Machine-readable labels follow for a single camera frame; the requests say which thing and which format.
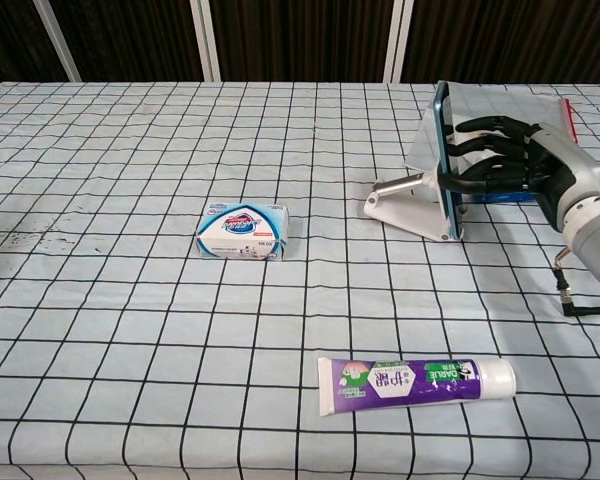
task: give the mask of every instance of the tablecloth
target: tablecloth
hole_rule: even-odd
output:
[[[433,88],[0,84],[0,479],[600,480],[600,316],[561,315],[539,208],[454,244],[362,213]],[[600,86],[500,88],[600,161]],[[286,205],[284,261],[197,258],[209,201]],[[321,356],[501,356],[518,394],[321,418]]]

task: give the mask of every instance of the purple toothpaste tube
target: purple toothpaste tube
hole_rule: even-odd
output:
[[[320,415],[367,408],[511,398],[516,377],[501,358],[480,360],[318,359]]]

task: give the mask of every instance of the black robotic finger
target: black robotic finger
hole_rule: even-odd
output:
[[[467,180],[483,180],[508,178],[512,176],[524,177],[529,167],[522,160],[516,160],[505,155],[494,155],[471,165],[461,177]]]
[[[476,132],[480,130],[489,130],[502,132],[517,142],[525,142],[527,138],[540,130],[538,125],[529,125],[502,115],[492,117],[480,117],[466,122],[459,123],[456,126],[458,132]]]
[[[462,174],[438,173],[442,188],[462,194],[516,193],[525,191],[528,167],[503,155],[486,158]]]
[[[480,152],[482,150],[491,150],[495,153],[506,155],[514,160],[524,160],[525,145],[516,141],[501,137],[500,135],[486,134],[480,137],[472,138],[460,145],[449,145],[449,155],[459,157],[470,152]]]

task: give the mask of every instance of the white stand base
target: white stand base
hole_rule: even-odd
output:
[[[438,202],[414,195],[411,191],[416,188],[435,189]],[[436,242],[455,241],[442,207],[435,171],[386,183],[376,182],[364,204],[364,213]]]

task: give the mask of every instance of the soap box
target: soap box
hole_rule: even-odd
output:
[[[202,257],[282,260],[288,227],[288,210],[280,205],[215,203],[194,241]]]

